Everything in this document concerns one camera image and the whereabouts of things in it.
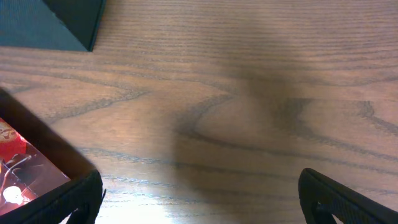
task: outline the dark green box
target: dark green box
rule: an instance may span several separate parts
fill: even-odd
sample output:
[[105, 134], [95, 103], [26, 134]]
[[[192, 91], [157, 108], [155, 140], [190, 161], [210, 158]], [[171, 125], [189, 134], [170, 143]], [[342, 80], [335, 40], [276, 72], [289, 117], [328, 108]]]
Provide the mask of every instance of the dark green box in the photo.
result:
[[92, 51], [105, 0], [0, 0], [0, 45]]

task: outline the printed image on box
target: printed image on box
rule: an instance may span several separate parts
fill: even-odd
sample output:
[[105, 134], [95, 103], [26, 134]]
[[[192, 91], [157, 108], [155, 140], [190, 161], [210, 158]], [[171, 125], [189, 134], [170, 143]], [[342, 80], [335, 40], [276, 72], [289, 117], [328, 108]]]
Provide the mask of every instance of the printed image on box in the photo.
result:
[[0, 118], [0, 215], [70, 179]]

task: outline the wood grain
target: wood grain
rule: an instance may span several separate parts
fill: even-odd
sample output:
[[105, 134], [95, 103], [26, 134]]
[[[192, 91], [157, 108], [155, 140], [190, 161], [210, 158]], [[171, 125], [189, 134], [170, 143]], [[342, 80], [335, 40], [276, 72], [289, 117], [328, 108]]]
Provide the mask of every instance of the wood grain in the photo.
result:
[[398, 210], [393, 0], [109, 0], [93, 53], [0, 86], [100, 169], [98, 223], [305, 223], [311, 167]]

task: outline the wooden surface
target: wooden surface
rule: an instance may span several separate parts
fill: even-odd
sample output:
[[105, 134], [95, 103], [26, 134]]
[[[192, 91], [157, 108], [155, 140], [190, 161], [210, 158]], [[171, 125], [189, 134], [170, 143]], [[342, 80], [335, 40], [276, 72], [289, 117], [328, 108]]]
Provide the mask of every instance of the wooden surface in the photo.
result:
[[109, 0], [0, 86], [98, 166], [98, 223], [304, 223], [305, 167], [398, 210], [397, 39], [393, 0]]

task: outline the wooden table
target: wooden table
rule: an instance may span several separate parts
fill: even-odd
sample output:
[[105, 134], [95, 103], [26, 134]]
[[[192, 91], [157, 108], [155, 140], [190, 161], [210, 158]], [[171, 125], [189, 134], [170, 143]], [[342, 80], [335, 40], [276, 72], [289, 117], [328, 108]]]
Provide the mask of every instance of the wooden table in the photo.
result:
[[97, 223], [304, 223], [305, 167], [398, 210], [397, 39], [393, 0], [109, 0], [0, 86], [98, 166]]

